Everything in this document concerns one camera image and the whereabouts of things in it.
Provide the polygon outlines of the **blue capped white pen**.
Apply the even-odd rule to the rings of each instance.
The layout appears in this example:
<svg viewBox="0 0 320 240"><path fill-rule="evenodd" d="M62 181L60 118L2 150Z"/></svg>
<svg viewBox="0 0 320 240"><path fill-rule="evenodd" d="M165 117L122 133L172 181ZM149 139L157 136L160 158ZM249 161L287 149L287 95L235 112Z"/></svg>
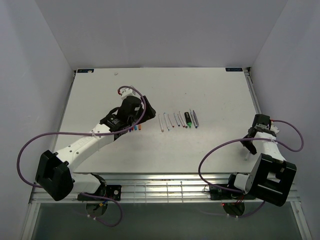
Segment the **blue capped white pen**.
<svg viewBox="0 0 320 240"><path fill-rule="evenodd" d="M167 120L167 114L165 112L163 113L163 118L164 118L166 129L168 131L170 131L170 126L169 126L169 123L168 123L168 120Z"/></svg>

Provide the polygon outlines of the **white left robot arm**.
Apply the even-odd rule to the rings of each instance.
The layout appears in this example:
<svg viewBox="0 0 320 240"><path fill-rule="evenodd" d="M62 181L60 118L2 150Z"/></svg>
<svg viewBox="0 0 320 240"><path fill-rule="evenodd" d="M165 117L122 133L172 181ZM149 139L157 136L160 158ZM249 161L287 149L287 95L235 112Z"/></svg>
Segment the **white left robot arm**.
<svg viewBox="0 0 320 240"><path fill-rule="evenodd" d="M156 116L146 96L129 95L90 131L69 146L40 156L35 181L55 200L70 193L85 193L95 200L106 195L106 181L94 173L76 173L76 169L95 152L128 132L134 123L144 123Z"/></svg>

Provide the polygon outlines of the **green black highlighter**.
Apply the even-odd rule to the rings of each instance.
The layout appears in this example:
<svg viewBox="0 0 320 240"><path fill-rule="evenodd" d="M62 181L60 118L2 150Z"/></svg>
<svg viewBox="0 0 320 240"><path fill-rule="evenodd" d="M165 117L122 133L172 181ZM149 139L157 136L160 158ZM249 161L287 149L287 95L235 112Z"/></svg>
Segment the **green black highlighter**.
<svg viewBox="0 0 320 240"><path fill-rule="evenodd" d="M184 113L184 118L185 118L185 122L186 122L186 125L191 128L192 127L192 119L191 119L191 115L189 112L185 112Z"/></svg>

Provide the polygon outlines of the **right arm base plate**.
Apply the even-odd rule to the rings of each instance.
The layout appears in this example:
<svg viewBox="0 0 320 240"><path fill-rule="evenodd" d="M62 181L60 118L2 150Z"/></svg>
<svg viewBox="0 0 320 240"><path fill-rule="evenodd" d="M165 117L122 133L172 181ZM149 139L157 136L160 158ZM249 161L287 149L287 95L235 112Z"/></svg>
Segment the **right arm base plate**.
<svg viewBox="0 0 320 240"><path fill-rule="evenodd" d="M209 194L211 200L239 200L242 198L240 193L227 191L211 185L206 185L203 192Z"/></svg>

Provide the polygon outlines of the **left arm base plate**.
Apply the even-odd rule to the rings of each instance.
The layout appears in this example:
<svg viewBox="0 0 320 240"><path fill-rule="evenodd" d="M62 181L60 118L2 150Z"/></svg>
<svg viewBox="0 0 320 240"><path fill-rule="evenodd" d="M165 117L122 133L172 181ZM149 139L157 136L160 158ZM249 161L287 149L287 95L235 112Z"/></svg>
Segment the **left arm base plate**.
<svg viewBox="0 0 320 240"><path fill-rule="evenodd" d="M121 185L101 185L96 192L88 193L90 196L84 196L83 194L77 195L78 201L103 201L103 198L110 198L116 201L121 200L122 186Z"/></svg>

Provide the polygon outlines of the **red capped white pen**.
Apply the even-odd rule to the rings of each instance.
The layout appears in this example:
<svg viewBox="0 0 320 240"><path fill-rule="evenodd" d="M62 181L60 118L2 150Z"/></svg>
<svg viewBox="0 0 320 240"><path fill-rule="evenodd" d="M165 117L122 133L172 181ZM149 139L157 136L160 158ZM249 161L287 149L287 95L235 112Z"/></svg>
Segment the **red capped white pen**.
<svg viewBox="0 0 320 240"><path fill-rule="evenodd" d="M171 118L170 118L170 115L169 115L169 114L167 114L167 118L168 118L168 120L169 120L169 123L170 123L171 127L172 127L172 128L174 128L175 126L174 126L174 124L172 123L172 121L171 121Z"/></svg>

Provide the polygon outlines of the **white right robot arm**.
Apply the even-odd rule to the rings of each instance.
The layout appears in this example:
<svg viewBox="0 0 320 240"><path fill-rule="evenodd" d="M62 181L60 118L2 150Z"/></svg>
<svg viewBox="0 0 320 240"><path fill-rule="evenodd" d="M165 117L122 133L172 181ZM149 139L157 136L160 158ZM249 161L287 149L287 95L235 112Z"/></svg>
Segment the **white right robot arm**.
<svg viewBox="0 0 320 240"><path fill-rule="evenodd" d="M270 117L256 114L241 144L249 151L246 159L254 161L255 165L250 173L231 174L226 194L232 199L249 194L278 207L283 206L297 168L280 153Z"/></svg>

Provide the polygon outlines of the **green capped white pen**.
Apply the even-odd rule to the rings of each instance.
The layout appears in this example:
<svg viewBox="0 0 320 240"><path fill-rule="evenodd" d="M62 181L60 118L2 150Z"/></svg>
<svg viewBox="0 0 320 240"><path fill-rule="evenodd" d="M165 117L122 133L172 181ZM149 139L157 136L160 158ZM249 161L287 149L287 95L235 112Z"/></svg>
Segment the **green capped white pen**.
<svg viewBox="0 0 320 240"><path fill-rule="evenodd" d="M179 111L179 117L181 118L184 127L187 129L187 128L188 128L188 125L187 125L187 123L186 123L185 117L184 117L184 115L183 115L180 111Z"/></svg>

